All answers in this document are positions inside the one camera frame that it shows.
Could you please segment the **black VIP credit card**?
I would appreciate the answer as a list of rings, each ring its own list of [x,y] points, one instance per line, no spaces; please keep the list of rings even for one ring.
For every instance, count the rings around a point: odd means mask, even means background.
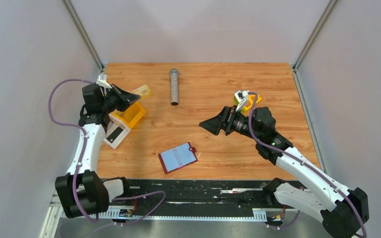
[[[107,137],[107,140],[110,143],[114,143],[122,132],[123,132],[123,129],[121,127],[116,127],[113,130],[113,132]]]

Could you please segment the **red leather card holder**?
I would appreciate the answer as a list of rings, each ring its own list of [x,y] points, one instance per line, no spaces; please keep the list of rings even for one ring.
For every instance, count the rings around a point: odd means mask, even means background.
[[[169,174],[198,161],[196,149],[189,142],[159,153],[158,158],[164,174]]]

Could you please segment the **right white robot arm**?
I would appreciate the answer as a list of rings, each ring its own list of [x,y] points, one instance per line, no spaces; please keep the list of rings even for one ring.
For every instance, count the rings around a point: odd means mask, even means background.
[[[245,116],[235,106],[225,106],[218,115],[199,123],[214,135],[237,132],[254,139],[261,157],[293,175],[308,189],[303,191],[275,178],[266,187],[272,201],[315,218],[333,238],[365,238],[365,223],[370,217],[366,192],[359,187],[351,189],[316,167],[275,125],[267,107],[256,108]]]

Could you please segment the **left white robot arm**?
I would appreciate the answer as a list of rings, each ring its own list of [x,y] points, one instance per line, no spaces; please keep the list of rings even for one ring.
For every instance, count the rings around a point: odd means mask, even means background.
[[[125,192],[125,178],[102,181],[96,172],[109,114],[115,110],[124,112],[140,96],[114,84],[105,90],[97,83],[84,86],[82,96],[80,119],[74,124],[79,129],[76,153],[66,174],[56,178],[55,189],[66,217],[85,217],[95,222],[92,216],[106,212],[110,202]]]

